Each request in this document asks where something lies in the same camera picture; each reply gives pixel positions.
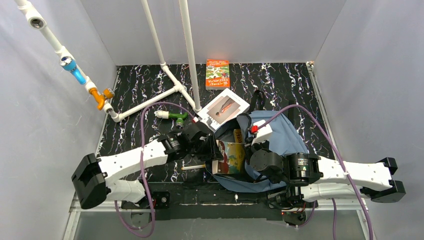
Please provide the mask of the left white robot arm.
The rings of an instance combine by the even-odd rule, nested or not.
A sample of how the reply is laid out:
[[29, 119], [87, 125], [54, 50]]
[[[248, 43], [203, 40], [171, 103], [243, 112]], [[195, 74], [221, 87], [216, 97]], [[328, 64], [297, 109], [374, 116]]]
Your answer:
[[123, 153], [103, 157], [87, 154], [71, 175], [80, 207], [92, 209], [106, 200], [138, 203], [147, 195], [147, 184], [124, 180], [125, 176], [188, 155], [203, 162], [223, 159], [215, 135], [200, 121], [182, 132], [160, 135], [143, 147]]

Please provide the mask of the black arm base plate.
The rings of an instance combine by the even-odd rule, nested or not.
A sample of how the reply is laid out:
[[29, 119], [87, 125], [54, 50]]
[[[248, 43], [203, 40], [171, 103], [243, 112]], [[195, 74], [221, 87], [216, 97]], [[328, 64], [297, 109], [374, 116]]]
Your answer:
[[179, 219], [266, 219], [303, 222], [313, 207], [285, 188], [270, 192], [237, 193], [217, 182], [150, 182], [155, 218]]

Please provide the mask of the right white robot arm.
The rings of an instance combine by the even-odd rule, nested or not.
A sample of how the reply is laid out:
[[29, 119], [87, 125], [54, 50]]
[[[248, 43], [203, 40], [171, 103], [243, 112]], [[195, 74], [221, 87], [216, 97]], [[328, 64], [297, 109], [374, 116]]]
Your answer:
[[272, 184], [284, 183], [289, 200], [368, 198], [375, 203], [396, 203], [405, 195], [393, 178], [397, 162], [386, 157], [376, 163], [338, 161], [311, 153], [279, 155], [260, 144], [249, 148], [248, 166]]

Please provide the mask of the blue student backpack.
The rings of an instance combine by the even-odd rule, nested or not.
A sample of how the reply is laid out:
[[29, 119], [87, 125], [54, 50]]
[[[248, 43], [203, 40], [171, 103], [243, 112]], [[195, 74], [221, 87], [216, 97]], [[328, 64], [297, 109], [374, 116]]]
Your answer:
[[[298, 134], [292, 122], [284, 115], [280, 114], [270, 122], [272, 135], [269, 138], [269, 150], [277, 153], [280, 156], [286, 156], [295, 153], [307, 154], [308, 148], [306, 147], [303, 139]], [[248, 119], [246, 116], [240, 114], [237, 117], [227, 121], [214, 133], [215, 138], [218, 140], [228, 141], [233, 137], [235, 129], [242, 130], [242, 137], [244, 138], [245, 130], [248, 127]], [[244, 165], [244, 172], [242, 175], [235, 176], [231, 179], [229, 175], [214, 174], [213, 178], [225, 189], [237, 193], [261, 193], [270, 190], [275, 190], [286, 186], [286, 183], [281, 181], [279, 183], [271, 183], [270, 180], [261, 177], [259, 182], [254, 183], [260, 173], [253, 170], [247, 164]]]

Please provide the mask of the yellow illustrated book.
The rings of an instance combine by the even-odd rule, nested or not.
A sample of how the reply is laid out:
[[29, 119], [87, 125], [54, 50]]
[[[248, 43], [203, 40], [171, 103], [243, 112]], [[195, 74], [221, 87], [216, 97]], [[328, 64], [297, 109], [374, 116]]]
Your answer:
[[243, 143], [216, 141], [222, 159], [212, 161], [212, 174], [238, 175], [242, 173], [245, 161], [245, 149]]

